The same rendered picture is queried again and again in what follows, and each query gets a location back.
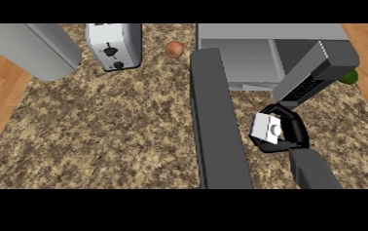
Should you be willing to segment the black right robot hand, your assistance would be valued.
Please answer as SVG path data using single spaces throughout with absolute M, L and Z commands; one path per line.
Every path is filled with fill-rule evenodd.
M 280 118 L 282 133 L 277 144 L 271 144 L 249 135 L 255 145 L 265 153 L 287 151 L 290 148 L 308 148 L 309 136 L 305 124 L 296 112 L 280 104 L 271 104 L 259 112 Z

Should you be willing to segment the dark grey microwave door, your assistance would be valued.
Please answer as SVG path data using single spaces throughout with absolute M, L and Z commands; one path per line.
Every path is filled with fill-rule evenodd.
M 190 99 L 203 189 L 252 189 L 220 49 L 190 56 Z

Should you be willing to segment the grey microwave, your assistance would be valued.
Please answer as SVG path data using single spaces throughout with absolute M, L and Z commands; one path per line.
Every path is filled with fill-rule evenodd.
M 229 89 L 270 91 L 296 108 L 360 65 L 336 23 L 199 23 L 199 49 L 220 50 Z

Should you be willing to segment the green vegetable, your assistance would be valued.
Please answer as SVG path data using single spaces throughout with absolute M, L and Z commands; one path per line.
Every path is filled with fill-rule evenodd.
M 339 79 L 346 85 L 354 85 L 358 82 L 358 72 L 352 69 Z

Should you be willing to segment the brown onion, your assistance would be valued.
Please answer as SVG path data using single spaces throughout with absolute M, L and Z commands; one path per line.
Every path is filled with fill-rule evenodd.
M 165 53 L 171 58 L 180 58 L 184 54 L 187 45 L 178 41 L 171 41 L 165 46 Z

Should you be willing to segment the silver toaster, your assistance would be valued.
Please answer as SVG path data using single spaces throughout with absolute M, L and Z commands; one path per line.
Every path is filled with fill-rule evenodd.
M 143 25 L 89 23 L 87 43 L 106 72 L 134 69 L 143 62 Z

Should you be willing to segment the large grey rounded appliance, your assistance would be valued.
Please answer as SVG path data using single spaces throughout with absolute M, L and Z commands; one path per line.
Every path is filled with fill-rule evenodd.
M 43 81 L 67 77 L 83 60 L 58 23 L 0 23 L 0 55 Z

